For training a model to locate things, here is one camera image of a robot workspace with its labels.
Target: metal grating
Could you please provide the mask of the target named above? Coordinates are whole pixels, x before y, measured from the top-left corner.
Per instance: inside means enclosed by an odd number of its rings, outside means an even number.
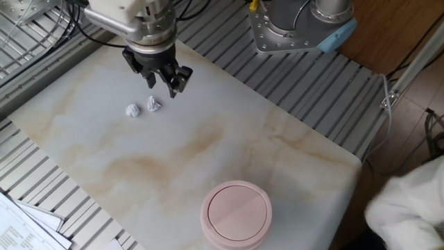
[[[53,47],[68,23],[68,15],[57,6],[29,24],[15,27],[4,42],[15,22],[0,12],[0,44],[4,43],[0,47],[0,87]]]

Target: white marble surface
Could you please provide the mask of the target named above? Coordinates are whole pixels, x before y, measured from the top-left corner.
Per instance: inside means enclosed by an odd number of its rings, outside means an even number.
[[[213,249],[200,205],[216,185],[250,181],[271,198],[260,249],[327,249],[361,163],[177,42],[194,70],[170,99],[102,47],[13,113],[11,120],[145,249]],[[150,95],[163,105],[148,112]],[[137,118],[125,108],[137,103]]]

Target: round lid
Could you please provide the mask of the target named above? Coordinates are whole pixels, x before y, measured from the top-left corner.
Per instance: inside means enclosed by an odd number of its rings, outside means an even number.
[[[232,185],[213,197],[208,218],[219,235],[229,240],[247,240],[261,231],[266,209],[264,198],[256,190]]]

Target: white cloth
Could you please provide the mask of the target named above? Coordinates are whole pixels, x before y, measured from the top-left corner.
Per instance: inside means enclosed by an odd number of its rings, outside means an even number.
[[[148,111],[150,112],[154,112],[157,111],[160,107],[162,107],[162,105],[156,101],[154,101],[154,97],[150,96],[148,98]]]
[[[132,103],[128,107],[126,107],[125,113],[129,117],[136,117],[139,115],[140,110],[135,104]]]
[[[444,156],[392,178],[367,207],[369,227],[389,250],[437,250],[444,222]]]

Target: pink trash can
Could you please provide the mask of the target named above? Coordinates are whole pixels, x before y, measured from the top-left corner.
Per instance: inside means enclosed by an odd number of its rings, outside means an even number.
[[[260,187],[246,181],[228,181],[206,197],[200,223],[207,239],[222,250],[252,250],[267,236],[271,202]]]

